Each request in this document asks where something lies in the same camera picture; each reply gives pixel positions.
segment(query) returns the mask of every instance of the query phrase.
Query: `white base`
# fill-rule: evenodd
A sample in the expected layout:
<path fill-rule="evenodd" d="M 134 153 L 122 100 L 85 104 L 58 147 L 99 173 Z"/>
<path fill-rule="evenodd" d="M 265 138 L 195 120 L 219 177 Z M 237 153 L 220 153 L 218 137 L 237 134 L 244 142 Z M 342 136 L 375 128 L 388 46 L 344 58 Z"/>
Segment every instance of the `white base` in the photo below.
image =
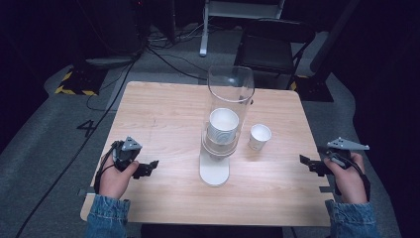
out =
<path fill-rule="evenodd" d="M 223 185 L 229 178 L 229 157 L 222 160 L 212 159 L 207 151 L 201 148 L 200 176 L 210 186 Z"/>

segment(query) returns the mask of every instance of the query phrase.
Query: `dark background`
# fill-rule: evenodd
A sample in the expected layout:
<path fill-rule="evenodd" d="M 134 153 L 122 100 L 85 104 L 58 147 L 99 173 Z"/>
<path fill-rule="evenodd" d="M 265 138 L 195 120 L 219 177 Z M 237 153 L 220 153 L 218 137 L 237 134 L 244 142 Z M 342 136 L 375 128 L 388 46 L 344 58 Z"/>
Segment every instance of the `dark background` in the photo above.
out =
<path fill-rule="evenodd" d="M 129 54 L 147 36 L 139 29 L 146 31 L 155 16 L 150 9 L 142 13 L 148 1 L 121 1 L 124 4 L 118 11 L 128 11 L 127 16 L 132 17 L 124 19 L 125 27 L 117 28 L 120 32 L 114 32 L 117 30 L 110 24 L 115 22 L 113 14 L 108 19 L 98 17 L 98 11 L 110 11 L 99 5 L 100 1 L 80 0 L 85 13 L 75 0 L 1 2 L 0 151 L 46 100 L 44 82 L 51 75 L 69 64 L 84 66 L 85 59 L 113 55 L 92 26 L 101 29 L 98 34 L 121 49 L 120 53 Z M 140 16 L 128 10 L 133 2 L 140 4 Z M 282 18 L 308 22 L 318 31 L 331 31 L 348 2 L 290 0 Z M 201 23 L 203 5 L 204 1 L 175 0 L 176 26 Z M 355 96 L 355 128 L 360 140 L 372 148 L 367 155 L 390 195 L 403 237 L 412 237 L 420 223 L 420 163 L 416 151 L 420 143 L 419 9 L 414 0 L 360 1 L 323 61 Z M 144 25 L 136 25 L 136 19 L 143 19 Z M 170 34 L 165 20 L 159 24 Z M 114 36 L 124 36 L 126 41 Z"/>

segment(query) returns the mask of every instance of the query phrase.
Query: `denim sleeve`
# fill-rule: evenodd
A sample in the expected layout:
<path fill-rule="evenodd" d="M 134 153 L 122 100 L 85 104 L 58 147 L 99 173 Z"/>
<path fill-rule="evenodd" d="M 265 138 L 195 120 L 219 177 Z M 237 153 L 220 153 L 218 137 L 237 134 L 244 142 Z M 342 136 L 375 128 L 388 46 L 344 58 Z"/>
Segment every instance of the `denim sleeve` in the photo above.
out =
<path fill-rule="evenodd" d="M 84 237 L 126 237 L 129 200 L 117 200 L 96 194 L 87 216 Z"/>
<path fill-rule="evenodd" d="M 347 204 L 325 201 L 331 219 L 331 237 L 380 237 L 370 203 Z"/>

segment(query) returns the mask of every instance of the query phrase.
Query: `yellow and black tape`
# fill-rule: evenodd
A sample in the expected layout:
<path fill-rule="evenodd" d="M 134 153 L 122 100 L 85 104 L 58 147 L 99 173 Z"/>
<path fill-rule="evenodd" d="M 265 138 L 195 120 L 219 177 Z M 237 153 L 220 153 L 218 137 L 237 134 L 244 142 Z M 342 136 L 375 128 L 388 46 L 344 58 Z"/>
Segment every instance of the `yellow and black tape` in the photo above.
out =
<path fill-rule="evenodd" d="M 64 76 L 55 93 L 70 95 L 99 95 L 100 86 L 107 70 L 74 71 L 71 68 Z"/>

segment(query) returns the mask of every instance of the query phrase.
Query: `small white cup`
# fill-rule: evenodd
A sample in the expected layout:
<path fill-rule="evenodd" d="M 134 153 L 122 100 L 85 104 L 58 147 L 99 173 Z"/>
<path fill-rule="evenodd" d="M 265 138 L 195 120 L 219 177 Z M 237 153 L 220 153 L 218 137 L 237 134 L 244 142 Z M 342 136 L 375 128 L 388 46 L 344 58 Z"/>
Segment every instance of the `small white cup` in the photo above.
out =
<path fill-rule="evenodd" d="M 251 137 L 248 145 L 255 151 L 260 151 L 271 138 L 271 131 L 263 124 L 256 124 L 251 128 Z"/>
<path fill-rule="evenodd" d="M 229 144 L 236 136 L 239 117 L 228 108 L 217 108 L 210 114 L 207 136 L 216 144 Z"/>

